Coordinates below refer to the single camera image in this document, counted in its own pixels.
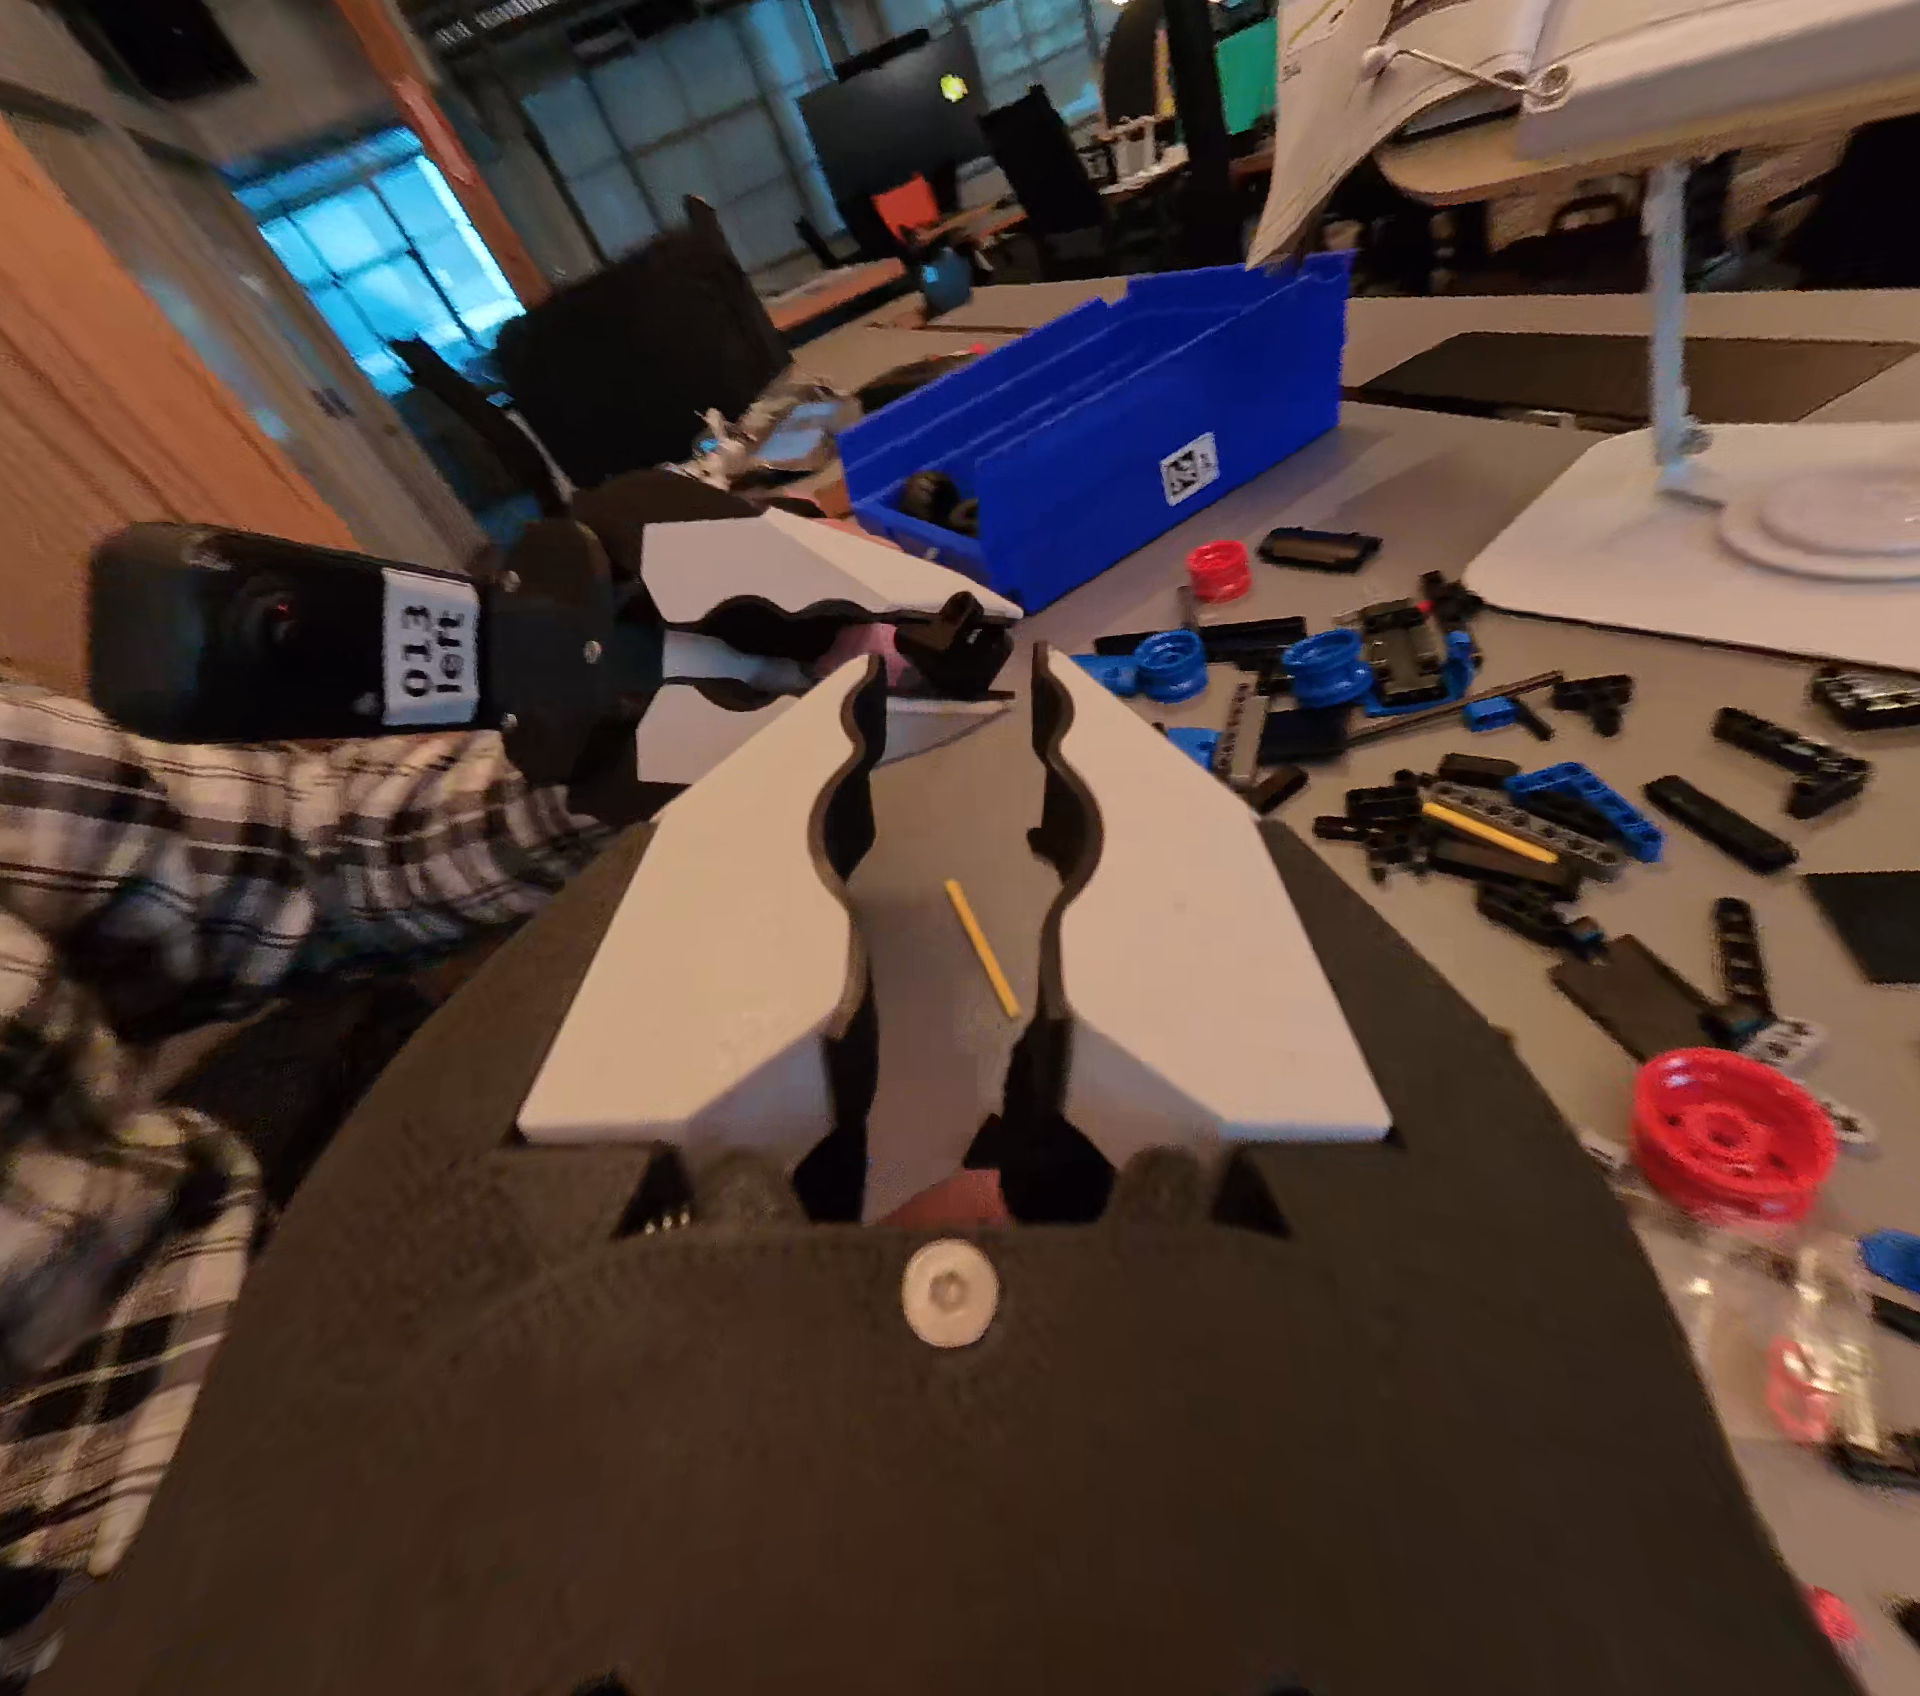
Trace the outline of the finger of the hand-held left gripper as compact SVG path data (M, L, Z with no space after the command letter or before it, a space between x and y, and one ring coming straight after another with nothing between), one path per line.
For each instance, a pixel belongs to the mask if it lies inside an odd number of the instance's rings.
M801 695L769 695L732 677L669 681L633 732L636 782L647 791L685 791L791 710L840 702L849 692L877 710L884 739L871 751L886 766L946 750L1015 705L1010 690L987 690L973 699L899 692L886 672L831 672Z
M936 561L779 509L644 524L636 584L669 632L699 637L931 625L956 598L991 625L1023 620L1020 603Z

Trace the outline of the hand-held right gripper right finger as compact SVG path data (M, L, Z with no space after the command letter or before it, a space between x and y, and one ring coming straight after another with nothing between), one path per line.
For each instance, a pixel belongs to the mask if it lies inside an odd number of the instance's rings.
M1054 869L995 1174L1020 1223L1094 1222L1142 1156L1381 1145L1393 1114L1255 809L1074 655L1032 653Z

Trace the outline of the small black axle connector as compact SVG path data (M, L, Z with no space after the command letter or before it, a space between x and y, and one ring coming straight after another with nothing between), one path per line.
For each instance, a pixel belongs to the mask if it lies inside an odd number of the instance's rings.
M895 628L895 650L910 670L913 690L939 699L984 699L1013 643L1013 620L995 617L973 589L957 589L934 614Z

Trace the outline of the yellow axle with black connector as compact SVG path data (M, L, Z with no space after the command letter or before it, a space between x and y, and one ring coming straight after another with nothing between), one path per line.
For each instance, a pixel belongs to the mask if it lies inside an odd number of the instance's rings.
M994 950L987 934L982 931L980 916L973 915L969 893L964 890L964 884L957 879L946 879L945 893L946 893L949 908L956 915L956 922L957 922L965 943L972 948L973 964L982 972L982 979L987 983L991 994L995 996L1001 1016L1006 1020L1020 1020L1020 996L1013 989L1004 965L998 964L995 950Z

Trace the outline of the grey desk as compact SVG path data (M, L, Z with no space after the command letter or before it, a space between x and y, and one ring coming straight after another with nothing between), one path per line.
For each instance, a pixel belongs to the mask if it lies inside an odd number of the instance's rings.
M956 333L897 333L890 316L858 322L798 347L801 375L831 386L862 386L871 375L964 344L995 348L1015 330L1038 327L1093 297L1117 297L1117 283L987 289L982 308L957 314ZM1348 322L1345 375L1367 380L1400 367L1453 330L1504 325L1512 330L1640 333L1643 311L1623 297L1575 300L1362 300ZM1918 297L1780 294L1692 300L1692 322L1714 337L1752 337L1767 352L1785 341L1918 344ZM1918 355L1879 380L1831 397L1810 418L1825 441L1857 421L1913 422ZM1117 628L1160 628L1176 620L1174 583L1198 541L1237 536L1256 541L1272 524L1353 530L1383 537L1381 557L1359 580L1256 572L1256 596L1235 614L1301 613L1311 625L1353 607L1359 596L1404 596L1423 572L1464 580L1479 551L1507 530L1593 436L1474 421L1452 411L1348 403L1340 428L1281 463L1259 484L1220 499L1153 548L1069 594L1028 628L1086 650L1093 637ZM1486 751L1543 761L1575 751L1623 793L1650 776L1677 772L1752 820L1778 823L1778 773L1721 747L1710 731L1714 710L1739 705L1821 732L1805 702L1807 664L1744 650L1710 650L1658 637L1482 617L1482 648L1492 684L1536 672L1629 672L1636 705L1623 736L1592 740L1573 720L1552 720L1547 747L1512 739ZM1034 996L1034 934L1054 879L1028 857L1020 830L1038 820L1042 773L1028 750L1026 705L949 750L927 751L876 773L877 845L854 882L855 905L876 941L876 985L884 1071L873 1123L871 1214L884 1218L910 1193L946 1174L982 1118L976 1090L998 1083L998 1067L1019 1026L994 1000L961 926L945 879L972 894L982 931L995 943L1020 1002ZM1815 874L1872 874L1918 867L1918 747L1913 732L1859 740L1876 776L1859 808L1825 823L1780 823ZM1345 786L1381 782L1396 766L1427 766L1453 750L1427 728L1381 740L1349 762L1318 772L1281 817L1308 843L1308 867L1329 867L1437 970L1497 1029L1552 1096L1575 1130L1628 1137L1629 1060L1547 976L1551 957L1482 922L1463 884L1396 875L1385 887L1367 879L1356 850L1318 849L1311 816L1342 805ZM1704 989L1714 985L1710 905L1721 893L1748 893L1758 912L1774 1000L1826 1034L1814 1074L1821 1086L1859 1112L1879 1133L1876 1152L1843 1159L1831 1186L1833 1226L1869 1233L1918 1226L1918 992L1869 985L1836 927L1795 875L1752 879L1737 865L1677 838L1669 863L1596 890L1592 915L1608 931L1632 934ZM1891 1624L1884 1605L1918 1594L1918 1502L1859 1491L1839 1479L1815 1454L1773 1436L1737 1443L1763 1516L1795 1569L1826 1586L1863 1624L1859 1673L1873 1693L1918 1691L1918 1649Z

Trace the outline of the pile of white and blue scraps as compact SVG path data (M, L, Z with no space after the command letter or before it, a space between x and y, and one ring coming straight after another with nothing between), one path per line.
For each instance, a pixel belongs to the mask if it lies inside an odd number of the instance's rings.
M754 480L797 480L836 460L836 436L855 411L827 385L769 386L740 414L702 411L702 432L674 470L716 489Z

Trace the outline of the short yellow axle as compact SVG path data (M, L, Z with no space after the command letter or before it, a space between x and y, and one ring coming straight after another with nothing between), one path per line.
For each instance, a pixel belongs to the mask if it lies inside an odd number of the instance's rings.
M1495 823L1474 817L1452 805L1423 801L1422 816L1423 816L1423 820L1441 823L1441 827L1452 830L1453 835L1474 839L1477 845L1497 849L1512 860L1536 863L1536 865L1547 865L1547 867L1562 865L1562 854L1556 849L1540 845L1530 838L1515 835L1512 830L1500 830Z

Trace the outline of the long grey beam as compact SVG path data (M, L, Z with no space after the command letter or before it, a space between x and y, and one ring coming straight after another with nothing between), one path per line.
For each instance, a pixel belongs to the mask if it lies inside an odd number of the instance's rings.
M1547 867L1547 865L1536 865L1536 863L1512 860L1495 849L1508 863L1522 863L1522 865L1530 865L1540 869L1552 869L1552 874L1575 875L1582 882L1617 882L1619 874L1628 867L1628 857L1621 850L1617 850L1610 845L1599 845L1599 843L1593 843L1578 832L1562 830L1544 817L1536 817L1536 816L1526 813L1522 808L1517 808L1508 799L1495 795L1495 793L1474 791L1464 786L1437 782L1437 786L1423 787L1419 793L1419 801L1452 805L1474 817L1482 817L1482 820L1495 823L1500 830L1512 830L1515 835L1530 838L1540 845L1551 845L1562 857L1558 867Z

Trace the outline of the black curved panel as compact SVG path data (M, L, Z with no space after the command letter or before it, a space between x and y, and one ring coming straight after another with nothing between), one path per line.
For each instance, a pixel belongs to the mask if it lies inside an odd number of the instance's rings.
M1592 957L1562 957L1551 965L1551 983L1636 1066L1718 1049L1718 1005L1632 937L1608 941Z

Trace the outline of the blue angled beam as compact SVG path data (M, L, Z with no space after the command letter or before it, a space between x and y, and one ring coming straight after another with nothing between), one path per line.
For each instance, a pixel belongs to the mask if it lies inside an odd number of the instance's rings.
M1526 813L1610 845L1629 863L1658 865L1665 857L1665 832L1586 762L1517 772L1504 793Z

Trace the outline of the wooden pillar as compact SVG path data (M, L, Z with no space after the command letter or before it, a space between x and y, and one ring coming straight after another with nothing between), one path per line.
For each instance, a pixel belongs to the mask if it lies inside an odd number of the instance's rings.
M93 547L166 519L354 547L5 127L4 676L77 692Z

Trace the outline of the black square panel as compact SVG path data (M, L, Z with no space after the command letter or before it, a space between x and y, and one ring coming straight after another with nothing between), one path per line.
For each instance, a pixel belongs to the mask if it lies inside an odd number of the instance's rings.
M1869 985L1918 989L1918 869L1803 875Z

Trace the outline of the green panel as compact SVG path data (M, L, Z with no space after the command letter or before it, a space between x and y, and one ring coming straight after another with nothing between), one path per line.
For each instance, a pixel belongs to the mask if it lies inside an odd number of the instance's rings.
M1279 21L1246 24L1212 47L1223 120L1231 138L1279 116Z

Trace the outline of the pile of red and blue connectors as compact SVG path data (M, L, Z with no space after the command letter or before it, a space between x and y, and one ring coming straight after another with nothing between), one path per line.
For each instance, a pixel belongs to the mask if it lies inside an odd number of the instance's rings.
M1763 1400L1785 1437L1842 1481L1918 1499L1918 1432L1888 1425L1869 1348L1784 1333L1770 1344Z

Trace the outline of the black chassis on blue frame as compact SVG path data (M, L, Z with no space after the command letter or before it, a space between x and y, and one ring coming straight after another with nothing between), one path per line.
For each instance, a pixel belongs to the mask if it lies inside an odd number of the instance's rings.
M1371 721L1460 702L1482 670L1474 632L1433 602L1367 603L1342 625L1359 633L1362 659L1374 677L1362 698Z

